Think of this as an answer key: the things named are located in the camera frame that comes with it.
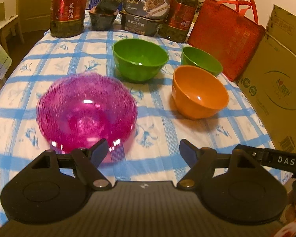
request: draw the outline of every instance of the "red bottle label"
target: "red bottle label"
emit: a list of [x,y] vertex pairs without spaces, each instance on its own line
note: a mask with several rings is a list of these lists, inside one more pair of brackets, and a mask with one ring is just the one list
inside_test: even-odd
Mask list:
[[166,24],[181,30],[188,30],[192,24],[196,8],[178,3],[176,0],[169,0],[170,10]]
[[84,17],[87,0],[51,0],[51,20],[71,21]]

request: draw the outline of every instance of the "purple bowl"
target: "purple bowl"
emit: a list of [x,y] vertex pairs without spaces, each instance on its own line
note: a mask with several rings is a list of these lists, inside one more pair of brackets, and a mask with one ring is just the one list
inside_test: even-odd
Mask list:
[[37,123],[54,147],[70,153],[101,138],[123,144],[135,129],[137,103],[117,79],[96,73],[56,81],[37,103]]

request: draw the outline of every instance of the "red tote bag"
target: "red tote bag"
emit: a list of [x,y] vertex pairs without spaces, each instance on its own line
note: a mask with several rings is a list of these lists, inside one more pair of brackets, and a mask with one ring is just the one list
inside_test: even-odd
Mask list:
[[[235,4],[236,10],[224,3]],[[239,5],[248,7],[239,11]],[[254,22],[245,17],[251,8]],[[214,56],[223,74],[234,81],[250,62],[264,32],[254,0],[205,0],[187,42]]]

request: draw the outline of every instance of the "bag handle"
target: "bag handle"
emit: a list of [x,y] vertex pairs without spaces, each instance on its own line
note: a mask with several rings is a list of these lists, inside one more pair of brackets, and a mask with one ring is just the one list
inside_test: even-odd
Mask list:
[[[253,16],[254,16],[254,22],[256,24],[258,24],[258,13],[257,13],[257,8],[256,8],[256,5],[255,5],[255,2],[254,0],[250,0],[250,2],[248,1],[245,1],[245,0],[236,0],[236,1],[233,1],[233,0],[221,0],[221,1],[218,1],[217,4],[218,5],[221,5],[223,3],[229,3],[229,4],[235,4],[236,5],[236,12],[238,12],[239,16],[240,17],[244,17],[245,16],[245,13],[247,12],[247,10],[250,10],[252,8],[253,10]],[[249,7],[248,8],[244,8],[244,9],[241,9],[239,11],[239,5],[248,5]]]
[[[259,23],[259,20],[258,20],[258,11],[257,11],[257,7],[255,5],[255,1],[254,0],[250,0],[250,3],[251,3],[252,11],[253,11],[254,22],[256,24],[258,24]],[[239,5],[236,5],[236,12],[239,12]]]

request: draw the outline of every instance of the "black food container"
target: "black food container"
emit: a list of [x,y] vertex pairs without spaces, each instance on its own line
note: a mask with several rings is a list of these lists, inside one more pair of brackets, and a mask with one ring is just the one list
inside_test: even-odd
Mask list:
[[100,0],[96,6],[96,10],[101,13],[114,13],[123,0]]
[[152,37],[157,33],[163,20],[151,20],[140,16],[128,14],[120,11],[122,30],[126,30],[139,35]]
[[152,19],[164,19],[169,10],[169,0],[123,0],[124,10],[132,15]]
[[118,15],[118,10],[114,13],[100,13],[97,11],[97,6],[89,11],[91,26],[93,31],[107,31],[111,28],[115,18]]

